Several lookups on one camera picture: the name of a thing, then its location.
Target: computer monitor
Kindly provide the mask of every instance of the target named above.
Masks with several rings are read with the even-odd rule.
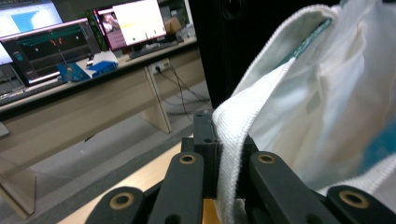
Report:
[[[94,8],[102,35],[111,50],[123,49],[166,35],[157,0]]]
[[[0,37],[62,23],[62,19],[50,0],[20,1],[0,6]],[[11,57],[0,45],[0,65],[12,63]]]
[[[58,64],[93,57],[101,50],[86,18],[0,37],[25,87],[55,79]]]

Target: power outlet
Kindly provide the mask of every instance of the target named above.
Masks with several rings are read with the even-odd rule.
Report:
[[[165,71],[166,69],[169,69],[170,68],[170,66],[171,66],[171,64],[169,63],[169,59],[162,59],[162,60],[160,60],[160,61],[158,61],[158,62],[156,62],[156,63],[152,63],[150,66],[149,66],[149,69],[150,69],[150,71],[151,71],[151,74],[157,74],[158,73],[158,71],[157,71],[157,69],[155,69],[156,67],[159,67],[160,68],[160,70],[161,70],[161,72],[163,72],[163,71]]]

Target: teal stripe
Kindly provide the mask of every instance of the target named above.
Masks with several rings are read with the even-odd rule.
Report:
[[[347,3],[347,1],[348,0],[340,0],[339,6],[343,7]]]
[[[327,19],[322,22],[311,35],[295,50],[293,50],[288,56],[286,56],[276,67],[288,62],[291,58],[298,58],[304,53],[304,51],[309,47],[309,45],[332,23],[332,19]]]

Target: white cloth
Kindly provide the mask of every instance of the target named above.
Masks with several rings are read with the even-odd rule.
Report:
[[[301,44],[328,19],[330,26],[304,49]],[[222,223],[245,221],[234,196],[248,134],[311,189],[357,175],[364,147],[396,112],[395,21],[395,5],[349,0],[342,7],[302,8],[278,27],[213,114],[223,144]],[[294,51],[302,54],[285,61]]]
[[[338,185],[361,189],[396,213],[396,155],[385,158],[363,175],[332,184],[318,193],[325,196],[330,187]]]

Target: desk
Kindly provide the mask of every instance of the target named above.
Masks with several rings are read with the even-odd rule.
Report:
[[[89,203],[80,207],[76,212],[72,213],[68,217],[64,218],[59,224],[80,224],[84,223],[90,215],[93,208],[99,203],[102,197],[113,189],[119,187],[134,187],[145,191],[161,180],[164,179],[166,169],[169,166],[172,158],[180,152],[181,144],[177,144],[164,152],[161,156],[154,159],[135,173],[129,175],[121,182],[114,185],[112,188],[99,195]],[[219,220],[216,214],[216,210],[212,200],[204,200],[204,214],[203,222],[207,224],[218,224]]]
[[[117,71],[0,108],[0,120],[10,131],[0,137],[0,194],[15,211],[24,218],[34,212],[35,174],[26,168],[38,161],[136,113],[164,132],[172,131],[162,99],[179,88],[148,69],[163,58],[169,58],[188,86],[205,80],[196,39],[192,39],[134,60],[121,57]]]

